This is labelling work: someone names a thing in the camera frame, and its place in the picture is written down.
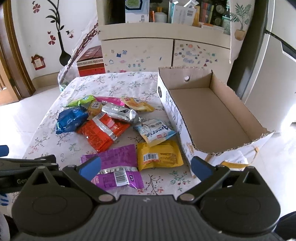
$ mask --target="cabinet drawer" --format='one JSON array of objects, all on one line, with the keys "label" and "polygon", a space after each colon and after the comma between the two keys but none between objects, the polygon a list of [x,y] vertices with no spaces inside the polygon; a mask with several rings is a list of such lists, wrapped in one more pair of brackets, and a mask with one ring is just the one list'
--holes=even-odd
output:
[{"label": "cabinet drawer", "polygon": [[230,49],[184,40],[175,40],[173,66],[197,66],[211,68],[217,78],[227,83],[232,64]]},{"label": "cabinet drawer", "polygon": [[172,39],[115,39],[102,41],[106,73],[157,72],[172,64]]}]

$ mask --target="red box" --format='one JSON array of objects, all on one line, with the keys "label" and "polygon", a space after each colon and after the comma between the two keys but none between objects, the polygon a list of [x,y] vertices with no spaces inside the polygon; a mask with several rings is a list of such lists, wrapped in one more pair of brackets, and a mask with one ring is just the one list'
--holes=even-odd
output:
[{"label": "red box", "polygon": [[79,75],[81,77],[93,74],[105,74],[102,47],[89,48],[77,61]]}]

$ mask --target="tablecloth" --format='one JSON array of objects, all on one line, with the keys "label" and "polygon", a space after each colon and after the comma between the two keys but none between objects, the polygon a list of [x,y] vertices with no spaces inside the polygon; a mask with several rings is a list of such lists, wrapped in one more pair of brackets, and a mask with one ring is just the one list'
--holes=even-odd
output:
[{"label": "tablecloth", "polygon": [[[84,154],[96,153],[87,139],[77,133],[55,134],[58,115],[64,105],[86,95],[136,97],[148,102],[155,108],[154,112],[140,113],[144,120],[158,118],[172,128],[162,103],[157,95],[157,72],[127,72],[92,75],[73,80],[53,103],[42,120],[23,158],[34,159],[54,154],[61,168],[69,164],[80,164]],[[111,146],[117,148],[129,144],[144,142],[143,138],[130,127]],[[109,192],[116,198],[121,194],[131,195],[165,195],[175,197],[199,183],[191,176],[186,160],[184,165],[175,168],[152,168],[141,171],[143,189],[129,186],[116,187]]]}]

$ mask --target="tile floor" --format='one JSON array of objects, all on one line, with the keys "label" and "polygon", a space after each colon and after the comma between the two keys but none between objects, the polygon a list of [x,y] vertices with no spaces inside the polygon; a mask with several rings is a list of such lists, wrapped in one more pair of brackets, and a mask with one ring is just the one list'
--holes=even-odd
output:
[{"label": "tile floor", "polygon": [[[46,112],[59,96],[57,85],[38,89],[30,98],[0,107],[0,145],[10,158],[22,158]],[[274,134],[260,150],[254,166],[281,204],[281,215],[296,211],[296,124]]]}]

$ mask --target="red flower decal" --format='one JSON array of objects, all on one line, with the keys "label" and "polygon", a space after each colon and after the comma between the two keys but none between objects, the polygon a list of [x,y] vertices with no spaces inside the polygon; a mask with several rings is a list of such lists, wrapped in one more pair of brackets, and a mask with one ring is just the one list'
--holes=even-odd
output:
[{"label": "red flower decal", "polygon": [[48,42],[49,45],[54,45],[56,40],[56,37],[54,37],[53,35],[50,36],[51,41]]},{"label": "red flower decal", "polygon": [[39,4],[35,4],[35,6],[33,7],[33,13],[37,13],[37,12],[39,12],[40,11],[40,5]]}]

